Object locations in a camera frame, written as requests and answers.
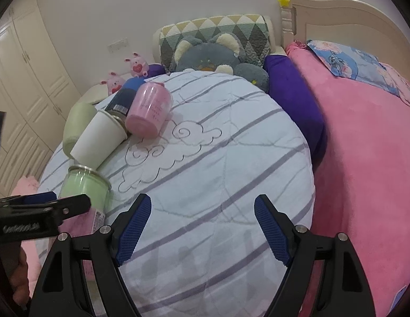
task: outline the stuffed animal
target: stuffed animal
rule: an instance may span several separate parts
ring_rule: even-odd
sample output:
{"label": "stuffed animal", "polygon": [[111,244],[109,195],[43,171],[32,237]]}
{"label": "stuffed animal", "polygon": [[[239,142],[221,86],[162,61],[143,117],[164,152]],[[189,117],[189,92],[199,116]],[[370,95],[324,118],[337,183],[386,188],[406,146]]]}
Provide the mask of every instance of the stuffed animal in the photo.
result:
{"label": "stuffed animal", "polygon": [[130,62],[130,73],[133,77],[148,76],[149,65],[142,56],[136,52],[133,53],[134,58],[126,58],[124,61]]}
{"label": "stuffed animal", "polygon": [[114,71],[108,73],[108,80],[101,81],[101,84],[106,84],[108,86],[108,96],[117,92],[125,83],[125,79],[118,76]]}
{"label": "stuffed animal", "polygon": [[215,71],[241,76],[249,82],[268,92],[268,73],[261,67],[244,63],[245,50],[240,40],[229,32],[222,32],[207,43],[187,36],[177,45],[174,51],[170,71]]}

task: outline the wall outlet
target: wall outlet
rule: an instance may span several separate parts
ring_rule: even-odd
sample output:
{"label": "wall outlet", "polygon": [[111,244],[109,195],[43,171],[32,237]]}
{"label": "wall outlet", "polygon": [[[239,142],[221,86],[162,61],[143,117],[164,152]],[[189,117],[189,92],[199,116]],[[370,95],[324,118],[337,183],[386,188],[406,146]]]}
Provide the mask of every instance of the wall outlet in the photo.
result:
{"label": "wall outlet", "polygon": [[128,46],[127,38],[124,38],[113,44],[108,45],[107,48],[108,48],[109,53],[112,54],[115,51],[120,50],[121,48],[125,48],[127,46]]}

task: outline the barcode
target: barcode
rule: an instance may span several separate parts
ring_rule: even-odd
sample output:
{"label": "barcode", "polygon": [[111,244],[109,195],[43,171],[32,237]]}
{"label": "barcode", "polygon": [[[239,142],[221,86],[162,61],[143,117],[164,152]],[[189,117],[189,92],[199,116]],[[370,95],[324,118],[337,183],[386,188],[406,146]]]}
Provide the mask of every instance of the barcode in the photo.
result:
{"label": "barcode", "polygon": [[128,112],[128,108],[121,105],[115,105],[113,107],[113,111],[117,111],[126,115]]}
{"label": "barcode", "polygon": [[92,234],[103,226],[105,222],[105,215],[98,210],[95,211],[94,224],[92,225]]}

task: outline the pink plush toy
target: pink plush toy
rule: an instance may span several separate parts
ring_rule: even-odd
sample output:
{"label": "pink plush toy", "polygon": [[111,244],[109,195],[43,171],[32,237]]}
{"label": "pink plush toy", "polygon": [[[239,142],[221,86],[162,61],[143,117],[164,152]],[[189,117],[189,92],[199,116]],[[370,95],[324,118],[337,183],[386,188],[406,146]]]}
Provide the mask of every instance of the pink plush toy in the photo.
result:
{"label": "pink plush toy", "polygon": [[133,53],[134,58],[126,58],[126,62],[130,62],[130,73],[133,77],[148,76],[149,65],[145,59],[139,56],[136,52]]}
{"label": "pink plush toy", "polygon": [[110,96],[121,88],[125,83],[125,79],[118,76],[114,71],[110,71],[108,75],[108,80],[101,81],[101,84],[106,84],[108,86],[108,96]]}

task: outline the wooden headboard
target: wooden headboard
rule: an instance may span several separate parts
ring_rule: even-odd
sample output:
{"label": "wooden headboard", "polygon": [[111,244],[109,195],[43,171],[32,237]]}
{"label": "wooden headboard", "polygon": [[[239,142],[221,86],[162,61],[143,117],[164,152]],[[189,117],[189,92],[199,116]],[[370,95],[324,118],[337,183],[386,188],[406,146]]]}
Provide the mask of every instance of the wooden headboard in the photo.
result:
{"label": "wooden headboard", "polygon": [[290,0],[282,7],[282,45],[326,40],[375,55],[410,81],[410,43],[387,15],[359,0]]}

